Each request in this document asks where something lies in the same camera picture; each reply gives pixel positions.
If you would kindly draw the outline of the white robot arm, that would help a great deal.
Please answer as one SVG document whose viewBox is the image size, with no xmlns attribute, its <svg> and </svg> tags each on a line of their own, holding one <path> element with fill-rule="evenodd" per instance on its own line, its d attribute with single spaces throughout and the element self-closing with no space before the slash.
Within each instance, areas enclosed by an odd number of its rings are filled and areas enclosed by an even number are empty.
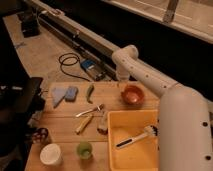
<svg viewBox="0 0 213 171">
<path fill-rule="evenodd" d="M 112 53 L 116 77 L 133 77 L 160 98 L 158 107 L 159 171 L 213 171 L 208 101 L 138 59 L 133 45 Z"/>
</svg>

